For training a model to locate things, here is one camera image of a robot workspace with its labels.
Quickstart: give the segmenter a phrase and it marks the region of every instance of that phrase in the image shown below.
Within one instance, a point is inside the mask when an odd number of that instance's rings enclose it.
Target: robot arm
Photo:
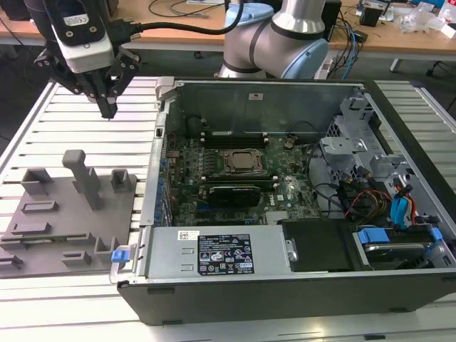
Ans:
[[[114,118],[116,99],[140,66],[140,58],[122,48],[123,44],[150,29],[226,34],[239,23],[244,9],[244,0],[239,0],[237,17],[232,24],[212,30],[175,23],[134,24],[129,19],[110,21],[106,1],[24,0],[46,40],[46,49],[35,64],[47,68],[51,77],[72,93],[85,93],[91,102],[98,104],[102,117],[107,119]]]
[[[276,14],[266,4],[247,4],[242,20],[226,35],[219,77],[264,78],[266,71],[277,78],[313,78],[328,53],[322,39],[324,4],[283,0]]]

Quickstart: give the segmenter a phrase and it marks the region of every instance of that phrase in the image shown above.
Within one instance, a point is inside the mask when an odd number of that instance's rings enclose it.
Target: metal bracket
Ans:
[[[157,79],[155,86],[155,95],[160,101],[164,101],[174,95],[175,90],[174,77],[163,76]]]

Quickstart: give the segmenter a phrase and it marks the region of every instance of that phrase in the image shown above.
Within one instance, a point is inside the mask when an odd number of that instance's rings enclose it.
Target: open computer chassis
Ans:
[[[118,283],[142,322],[406,312],[456,291],[455,193],[376,83],[161,78],[157,97]]]

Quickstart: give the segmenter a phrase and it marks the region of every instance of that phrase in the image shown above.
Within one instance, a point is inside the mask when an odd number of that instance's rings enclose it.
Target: slotted metal surface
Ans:
[[[456,191],[456,134],[452,118],[427,92],[409,82],[376,81],[408,129]],[[385,126],[380,127],[393,152],[400,152]]]
[[[138,183],[130,242],[136,242],[147,177],[148,151],[157,115],[152,104],[155,79],[136,78],[110,125],[83,96],[53,85],[6,167],[0,172],[0,234],[23,194],[19,184],[29,166],[47,167],[51,176],[70,176],[58,161],[67,148],[84,148],[87,164],[99,175],[115,167],[135,173]],[[116,123],[126,123],[125,129]],[[2,341],[364,341],[366,334],[387,341],[454,341],[456,296],[447,296],[413,313],[284,319],[274,321],[148,327],[118,295],[107,274],[0,280]],[[239,303],[239,310],[248,308]]]

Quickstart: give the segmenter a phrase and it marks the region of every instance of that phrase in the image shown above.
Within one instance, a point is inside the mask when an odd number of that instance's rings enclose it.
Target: power supply label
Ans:
[[[202,276],[255,273],[250,235],[199,235],[198,273]]]

